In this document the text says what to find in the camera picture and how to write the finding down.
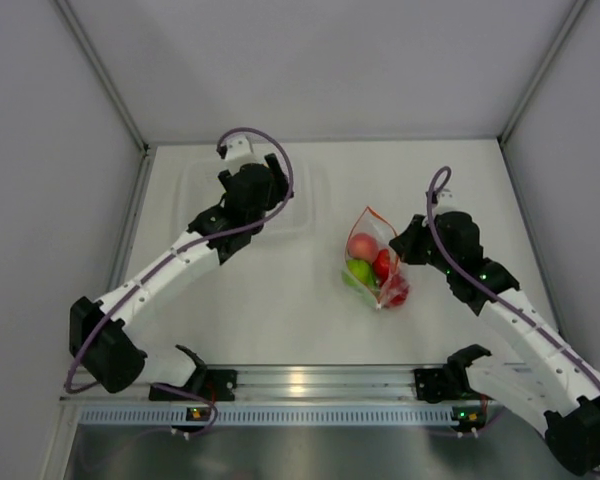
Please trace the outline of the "red fake apple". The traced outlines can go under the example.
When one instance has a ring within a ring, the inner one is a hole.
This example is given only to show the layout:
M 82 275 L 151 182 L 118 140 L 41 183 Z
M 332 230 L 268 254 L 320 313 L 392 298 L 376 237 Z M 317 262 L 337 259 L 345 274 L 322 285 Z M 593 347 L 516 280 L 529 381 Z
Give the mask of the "red fake apple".
M 388 249 L 382 249 L 379 251 L 372 264 L 372 269 L 376 280 L 380 284 L 383 284 L 389 278 L 389 274 L 391 272 L 391 257 Z

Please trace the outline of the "clear zip top bag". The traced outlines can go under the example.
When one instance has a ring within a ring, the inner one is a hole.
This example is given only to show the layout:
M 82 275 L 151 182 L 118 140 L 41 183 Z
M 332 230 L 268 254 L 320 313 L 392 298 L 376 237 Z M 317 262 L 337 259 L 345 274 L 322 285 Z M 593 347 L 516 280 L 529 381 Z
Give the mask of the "clear zip top bag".
M 394 227 L 367 206 L 345 242 L 341 278 L 374 310 L 401 307 L 409 295 L 406 268 L 389 241 Z

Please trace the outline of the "pink fake peach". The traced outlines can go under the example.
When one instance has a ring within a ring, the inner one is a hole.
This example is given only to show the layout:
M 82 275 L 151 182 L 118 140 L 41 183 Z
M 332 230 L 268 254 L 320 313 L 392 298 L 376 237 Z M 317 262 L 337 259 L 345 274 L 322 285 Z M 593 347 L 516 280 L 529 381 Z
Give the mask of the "pink fake peach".
M 356 233 L 348 239 L 347 253 L 353 259 L 373 263 L 379 254 L 379 245 L 371 235 Z

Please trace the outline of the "green fake apple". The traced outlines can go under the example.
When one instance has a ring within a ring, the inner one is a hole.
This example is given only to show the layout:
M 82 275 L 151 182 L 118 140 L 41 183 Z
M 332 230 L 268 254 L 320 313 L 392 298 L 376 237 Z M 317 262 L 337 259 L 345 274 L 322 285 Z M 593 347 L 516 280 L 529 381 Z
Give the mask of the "green fake apple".
M 346 261 L 347 271 L 343 273 L 343 281 L 347 285 L 355 286 L 354 280 L 367 286 L 375 285 L 375 275 L 372 266 L 361 259 L 349 259 Z

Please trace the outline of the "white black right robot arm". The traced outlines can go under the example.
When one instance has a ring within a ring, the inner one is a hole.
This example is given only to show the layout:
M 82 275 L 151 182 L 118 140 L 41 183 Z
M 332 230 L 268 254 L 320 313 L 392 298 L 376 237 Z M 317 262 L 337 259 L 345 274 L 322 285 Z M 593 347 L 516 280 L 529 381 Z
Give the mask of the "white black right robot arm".
M 420 369 L 417 396 L 429 403 L 486 395 L 525 420 L 554 458 L 578 476 L 600 471 L 600 374 L 544 321 L 515 277 L 484 254 L 479 227 L 460 211 L 412 218 L 389 242 L 398 259 L 444 274 L 456 299 L 514 350 L 530 374 L 520 378 L 473 344 L 438 369 Z

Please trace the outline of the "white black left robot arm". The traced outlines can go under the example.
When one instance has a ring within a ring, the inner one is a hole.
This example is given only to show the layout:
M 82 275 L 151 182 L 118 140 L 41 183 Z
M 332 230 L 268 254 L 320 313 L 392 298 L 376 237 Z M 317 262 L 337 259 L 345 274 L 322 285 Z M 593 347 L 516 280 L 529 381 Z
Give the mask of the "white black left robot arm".
M 136 382 L 171 386 L 184 399 L 206 386 L 202 360 L 188 347 L 160 349 L 144 332 L 157 324 L 156 310 L 250 244 L 293 195 L 287 157 L 241 160 L 221 171 L 220 201 L 200 212 L 149 266 L 99 299 L 77 300 L 70 310 L 69 349 L 74 360 L 111 394 Z

